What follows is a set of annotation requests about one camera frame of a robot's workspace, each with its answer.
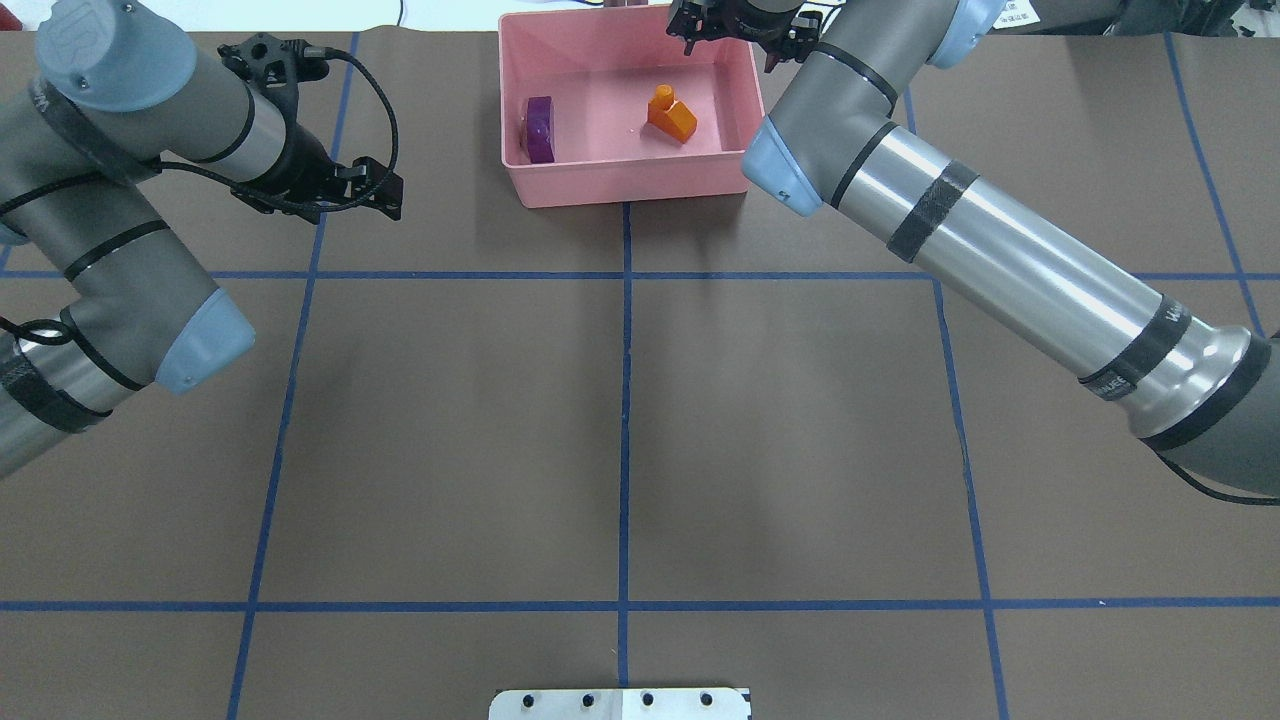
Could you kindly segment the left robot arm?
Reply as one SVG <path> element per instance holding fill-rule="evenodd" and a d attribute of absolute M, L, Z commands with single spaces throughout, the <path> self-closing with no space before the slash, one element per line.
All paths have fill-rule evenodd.
<path fill-rule="evenodd" d="M 246 354 L 255 331 L 140 192 L 204 177 L 262 214 L 317 224 L 371 208 L 399 220 L 388 161 L 335 160 L 298 119 L 300 86 L 352 53 L 251 35 L 215 53 L 138 1 L 56 1 L 38 73 L 3 104 L 3 243 L 37 249 L 78 297 L 3 320 L 3 475 L 160 384 L 183 395 Z"/>

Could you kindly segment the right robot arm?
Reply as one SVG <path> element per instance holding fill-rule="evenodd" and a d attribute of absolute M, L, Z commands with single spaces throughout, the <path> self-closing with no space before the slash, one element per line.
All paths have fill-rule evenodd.
<path fill-rule="evenodd" d="M 892 118 L 924 67 L 991 31 L 998 1 L 675 1 L 686 49 L 735 38 L 800 68 L 742 156 L 791 211 L 833 208 L 1117 405 L 1194 489 L 1277 503 L 1277 338 L 1215 328 Z"/>

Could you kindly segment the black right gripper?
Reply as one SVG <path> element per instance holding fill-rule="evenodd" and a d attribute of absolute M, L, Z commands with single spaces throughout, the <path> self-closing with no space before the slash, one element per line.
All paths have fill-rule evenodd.
<path fill-rule="evenodd" d="M 668 36 L 682 41 L 691 56 L 696 42 L 744 40 L 765 50 L 764 73 L 820 37 L 823 12 L 805 10 L 803 1 L 672 1 Z"/>

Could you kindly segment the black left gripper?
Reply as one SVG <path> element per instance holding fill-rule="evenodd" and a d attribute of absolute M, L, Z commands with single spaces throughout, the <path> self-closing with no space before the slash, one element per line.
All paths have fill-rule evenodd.
<path fill-rule="evenodd" d="M 399 222 L 404 182 L 374 158 L 337 165 L 323 143 L 298 122 L 300 86 L 328 77 L 324 51 L 302 38 L 253 35 L 241 44 L 218 47 L 221 64 L 241 78 L 250 92 L 250 119 L 233 149 L 216 158 L 216 173 L 261 193 L 232 195 L 252 209 L 280 211 L 317 223 L 314 205 L 325 199 L 330 179 L 333 208 L 370 208 Z"/>

